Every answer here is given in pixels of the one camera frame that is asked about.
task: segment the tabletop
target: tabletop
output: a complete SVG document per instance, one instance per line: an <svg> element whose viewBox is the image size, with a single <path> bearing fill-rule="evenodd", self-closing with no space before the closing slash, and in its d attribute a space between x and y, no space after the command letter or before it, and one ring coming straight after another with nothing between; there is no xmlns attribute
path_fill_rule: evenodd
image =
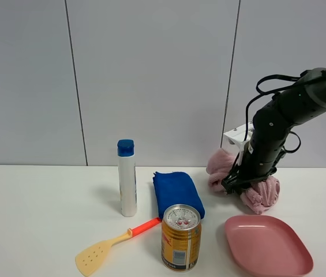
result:
<svg viewBox="0 0 326 277"><path fill-rule="evenodd" d="M252 214L235 195L207 188L204 168L137 167L137 213L120 213L117 167L0 166L0 276L81 277L74 258L158 215L154 172L188 173L205 207L197 265L189 276L248 276L232 260L224 222ZM326 276L326 169L279 169L278 203L266 215L289 224ZM174 276L160 257L161 226L113 246L92 276Z"/></svg>

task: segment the slotted spatula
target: slotted spatula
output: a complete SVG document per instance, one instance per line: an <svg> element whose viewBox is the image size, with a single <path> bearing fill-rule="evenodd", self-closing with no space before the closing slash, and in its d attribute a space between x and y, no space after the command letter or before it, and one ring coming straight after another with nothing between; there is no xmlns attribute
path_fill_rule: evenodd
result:
<svg viewBox="0 0 326 277"><path fill-rule="evenodd" d="M160 222L160 218L151 219L150 221L147 221L134 229L128 229L125 234L122 234L119 237L108 239L107 241L100 241L83 250L76 256L76 266L78 270L84 276L90 276L101 266L110 248L114 244L133 238L159 224Z"/></svg>

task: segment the pink plate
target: pink plate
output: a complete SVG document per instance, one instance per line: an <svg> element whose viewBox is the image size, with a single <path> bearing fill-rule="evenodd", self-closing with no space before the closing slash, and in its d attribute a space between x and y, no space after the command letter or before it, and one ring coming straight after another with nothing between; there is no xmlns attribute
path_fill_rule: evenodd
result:
<svg viewBox="0 0 326 277"><path fill-rule="evenodd" d="M234 260L254 276L304 276L313 259L295 231L266 215L233 216L224 225Z"/></svg>

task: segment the white bottle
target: white bottle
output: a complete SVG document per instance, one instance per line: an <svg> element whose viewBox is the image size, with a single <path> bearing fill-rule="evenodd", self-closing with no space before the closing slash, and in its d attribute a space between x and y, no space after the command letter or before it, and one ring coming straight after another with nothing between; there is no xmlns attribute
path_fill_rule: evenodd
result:
<svg viewBox="0 0 326 277"><path fill-rule="evenodd" d="M137 212L137 191L133 140L118 141L118 172L122 215L134 216Z"/></svg>

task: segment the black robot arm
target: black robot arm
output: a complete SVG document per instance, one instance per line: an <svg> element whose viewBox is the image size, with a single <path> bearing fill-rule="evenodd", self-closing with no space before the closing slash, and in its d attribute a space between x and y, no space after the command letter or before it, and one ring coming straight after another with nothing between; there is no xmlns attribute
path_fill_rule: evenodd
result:
<svg viewBox="0 0 326 277"><path fill-rule="evenodd" d="M222 181L228 193L239 194L252 181L261 181L276 172L276 165L288 151L284 148L287 136L295 134L292 127L316 118L326 112L326 68L307 70L300 77L287 77L296 82L288 87L263 92L258 88L263 81L280 78L272 75L257 84L260 93L246 107L248 120L249 105L256 99L274 94L272 100L256 112L253 118L252 137L245 145L241 165L234 164L229 175Z"/></svg>

